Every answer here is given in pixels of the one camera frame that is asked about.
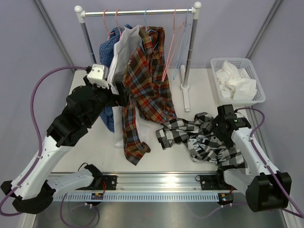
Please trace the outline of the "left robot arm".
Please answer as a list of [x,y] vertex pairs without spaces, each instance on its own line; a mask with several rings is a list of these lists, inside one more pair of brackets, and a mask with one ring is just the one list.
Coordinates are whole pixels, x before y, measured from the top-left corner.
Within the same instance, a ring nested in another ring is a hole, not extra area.
[[77,172],[51,180],[49,175],[58,162],[92,128],[101,112],[108,106],[126,106],[130,90],[121,81],[112,87],[92,84],[84,77],[85,85],[73,89],[66,98],[66,106],[47,129],[39,150],[14,180],[1,184],[6,197],[13,197],[12,205],[21,213],[39,214],[54,198],[80,188],[98,189],[103,182],[102,172],[89,164]]

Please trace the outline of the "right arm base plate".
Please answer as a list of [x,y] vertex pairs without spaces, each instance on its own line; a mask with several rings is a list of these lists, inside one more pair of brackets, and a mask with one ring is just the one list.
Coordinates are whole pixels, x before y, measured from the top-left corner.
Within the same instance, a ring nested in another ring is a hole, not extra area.
[[226,184],[217,174],[196,175],[195,180],[200,183],[202,190],[231,190],[231,185]]

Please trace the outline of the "blue plastic hanger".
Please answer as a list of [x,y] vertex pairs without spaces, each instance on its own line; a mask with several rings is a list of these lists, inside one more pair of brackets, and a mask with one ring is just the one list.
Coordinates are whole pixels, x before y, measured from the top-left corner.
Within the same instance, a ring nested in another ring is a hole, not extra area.
[[178,51],[178,57],[177,57],[177,63],[176,63],[174,73],[173,73],[173,80],[175,80],[175,78],[177,76],[178,69],[181,65],[181,58],[182,58],[182,55],[183,55],[182,47],[183,47],[184,39],[186,37],[187,28],[191,25],[190,23],[188,23],[189,10],[190,9],[187,9],[186,17],[185,17],[185,21],[184,21],[184,25],[183,25],[183,30],[182,30],[182,34],[181,34],[181,40],[180,40],[180,46],[179,46],[179,51]]

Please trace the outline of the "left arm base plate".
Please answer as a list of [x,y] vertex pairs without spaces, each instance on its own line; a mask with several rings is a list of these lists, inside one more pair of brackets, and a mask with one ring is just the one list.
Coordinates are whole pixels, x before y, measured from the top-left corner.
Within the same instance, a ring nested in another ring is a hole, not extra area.
[[83,187],[84,190],[116,190],[117,176],[103,175],[101,178],[94,179],[93,182]]

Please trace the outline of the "black white checked shirt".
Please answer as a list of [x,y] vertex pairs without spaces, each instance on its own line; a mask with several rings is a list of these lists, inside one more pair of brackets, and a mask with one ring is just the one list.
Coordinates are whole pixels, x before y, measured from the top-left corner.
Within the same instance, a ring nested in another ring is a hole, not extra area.
[[174,144],[184,144],[195,162],[237,168],[249,175],[250,170],[240,149],[235,145],[226,146],[212,132],[213,127],[212,115],[202,112],[196,114],[193,121],[176,118],[164,123],[163,128],[156,131],[156,137],[164,150]]

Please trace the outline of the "white linen shirt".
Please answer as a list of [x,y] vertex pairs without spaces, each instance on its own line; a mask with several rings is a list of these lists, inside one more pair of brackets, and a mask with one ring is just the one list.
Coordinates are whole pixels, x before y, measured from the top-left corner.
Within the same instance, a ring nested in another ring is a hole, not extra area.
[[244,68],[238,69],[228,61],[216,72],[220,94],[225,99],[234,101],[253,100],[257,93],[255,79],[251,79]]

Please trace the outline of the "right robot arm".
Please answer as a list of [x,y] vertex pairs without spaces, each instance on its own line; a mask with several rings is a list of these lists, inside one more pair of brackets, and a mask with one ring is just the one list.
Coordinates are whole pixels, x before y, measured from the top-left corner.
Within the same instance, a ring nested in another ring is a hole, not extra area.
[[240,191],[253,212],[285,209],[289,203],[292,179],[281,172],[268,158],[254,136],[254,129],[245,117],[238,117],[233,105],[217,107],[214,135],[225,146],[236,146],[247,163],[250,173],[226,169],[216,175],[215,184],[225,189],[229,185]]

